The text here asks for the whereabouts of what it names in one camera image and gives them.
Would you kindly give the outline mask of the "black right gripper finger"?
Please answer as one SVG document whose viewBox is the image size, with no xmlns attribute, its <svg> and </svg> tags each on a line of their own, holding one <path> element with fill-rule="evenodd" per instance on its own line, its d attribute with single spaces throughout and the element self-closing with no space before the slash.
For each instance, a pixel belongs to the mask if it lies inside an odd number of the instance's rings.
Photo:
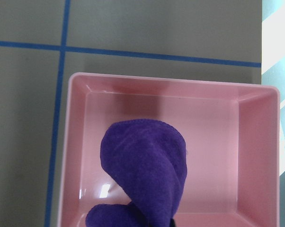
<svg viewBox="0 0 285 227">
<path fill-rule="evenodd" d="M 176 223 L 173 218 L 170 219 L 169 227 L 176 227 Z"/>
</svg>

